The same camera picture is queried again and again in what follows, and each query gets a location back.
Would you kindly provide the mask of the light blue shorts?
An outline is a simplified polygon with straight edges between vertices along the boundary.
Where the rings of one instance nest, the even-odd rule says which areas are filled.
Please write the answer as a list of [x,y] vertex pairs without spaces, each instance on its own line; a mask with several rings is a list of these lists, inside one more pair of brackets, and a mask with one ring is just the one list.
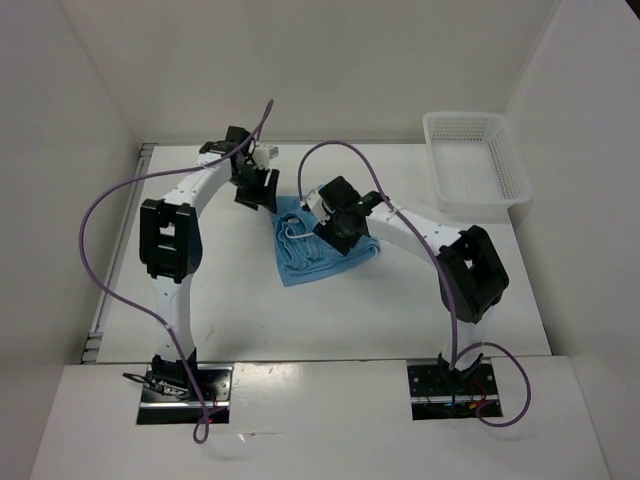
[[284,287],[320,281],[342,274],[375,258],[377,239],[362,237],[343,256],[313,233],[316,218],[302,209],[297,196],[277,196],[274,228],[275,262]]

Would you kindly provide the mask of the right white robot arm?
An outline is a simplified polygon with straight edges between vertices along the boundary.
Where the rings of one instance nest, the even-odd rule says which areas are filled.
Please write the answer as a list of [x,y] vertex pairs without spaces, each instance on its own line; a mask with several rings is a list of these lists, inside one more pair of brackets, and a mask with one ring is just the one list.
[[451,395],[469,386],[482,353],[483,318],[509,286],[506,269],[485,229],[439,224],[394,204],[378,191],[361,195],[342,176],[310,191],[301,206],[317,219],[314,234],[339,253],[363,237],[386,241],[425,260],[436,271],[440,298],[451,317],[450,339],[438,355],[440,385]]

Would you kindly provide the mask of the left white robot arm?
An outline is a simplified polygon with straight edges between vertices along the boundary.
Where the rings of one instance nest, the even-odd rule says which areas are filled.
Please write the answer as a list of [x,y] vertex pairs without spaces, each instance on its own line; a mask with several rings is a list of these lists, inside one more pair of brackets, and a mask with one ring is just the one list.
[[235,202],[274,213],[279,171],[270,163],[278,155],[276,146],[230,127],[224,139],[199,149],[195,168],[174,189],[141,204],[139,257],[169,335],[154,354],[149,380],[177,399],[191,398],[200,385],[190,315],[191,284],[204,253],[199,215],[226,184],[236,188]]

